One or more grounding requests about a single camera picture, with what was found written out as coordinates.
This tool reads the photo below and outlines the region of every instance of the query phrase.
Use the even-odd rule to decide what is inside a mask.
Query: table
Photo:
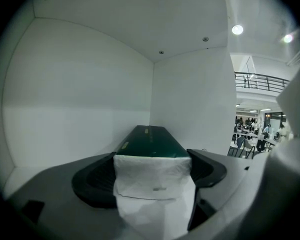
[[[242,132],[234,132],[233,134],[237,135],[242,135],[242,136],[250,136],[250,137],[258,137],[257,135],[255,135],[254,133],[242,133]]]
[[[264,141],[265,141],[265,142],[268,142],[268,143],[270,144],[270,146],[271,146],[271,145],[275,146],[275,145],[278,144],[278,142],[275,141],[275,140],[273,140],[273,139],[265,138]]]
[[[253,138],[256,138],[258,137],[257,135],[255,135],[254,133],[242,133],[242,132],[234,132],[233,134],[235,134],[235,141],[234,141],[234,144],[236,144],[237,142],[237,135],[241,135],[241,136],[250,136],[250,137],[253,137]]]

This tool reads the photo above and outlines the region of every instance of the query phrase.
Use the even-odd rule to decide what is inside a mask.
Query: person
[[[253,132],[252,125],[249,125],[249,133],[251,134]]]
[[[278,141],[281,142],[282,140],[284,140],[286,138],[286,131],[285,131],[285,126],[283,124],[280,125],[280,128],[276,131],[276,135],[278,138]]]
[[[271,127],[271,124],[268,124],[267,127],[264,128],[263,133],[269,134],[270,127]]]
[[[259,135],[259,133],[261,133],[261,120],[258,123],[254,122],[254,134]]]
[[[257,149],[259,152],[265,151],[265,144],[266,144],[265,139],[266,139],[267,135],[268,135],[268,133],[265,132],[265,133],[260,134],[260,135],[258,136],[258,142],[256,143],[256,149]]]

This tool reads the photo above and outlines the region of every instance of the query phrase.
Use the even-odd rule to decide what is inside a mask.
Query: white plastic surface
[[[185,235],[181,239],[235,239],[233,234],[237,232],[238,227],[233,228],[233,230],[230,232],[231,235],[229,234],[229,236],[226,238],[218,238],[217,235],[220,234],[222,231],[227,230],[227,227],[232,222],[238,220],[239,223],[242,220],[244,214],[247,212],[247,210],[253,203],[259,189],[268,155],[269,154],[267,152],[256,155],[251,161],[249,170],[246,172],[246,176],[242,179],[241,183],[233,192],[233,194],[229,197],[227,202],[213,216],[211,216],[208,220],[206,220],[194,230],[191,230],[187,235]],[[241,158],[236,157],[229,158],[241,160]]]
[[[191,171],[191,158],[115,155],[115,186],[124,197],[166,200],[181,196]]]
[[[286,114],[294,136],[300,137],[300,70],[277,97],[277,102]]]

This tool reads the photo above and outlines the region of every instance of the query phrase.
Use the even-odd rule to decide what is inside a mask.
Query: white plastic cover
[[[131,198],[178,198],[191,171],[190,157],[115,155],[113,160],[116,191]]]

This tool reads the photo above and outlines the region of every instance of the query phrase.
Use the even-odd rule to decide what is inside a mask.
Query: black chair
[[[237,153],[240,150],[242,144],[244,143],[244,140],[245,140],[245,137],[243,137],[243,136],[241,136],[240,138],[238,138],[236,140],[237,147],[230,146],[229,151],[228,151],[228,156],[230,156],[230,157],[237,157]]]
[[[239,157],[241,157],[242,154],[244,154],[245,158],[247,159],[249,157],[249,155],[252,153],[252,158],[251,159],[254,159],[255,150],[256,150],[256,147],[255,146],[251,146],[250,143],[249,143],[249,141],[247,141],[245,139],[244,142],[243,142],[243,150],[242,150],[242,152],[241,152],[241,154],[240,154]]]

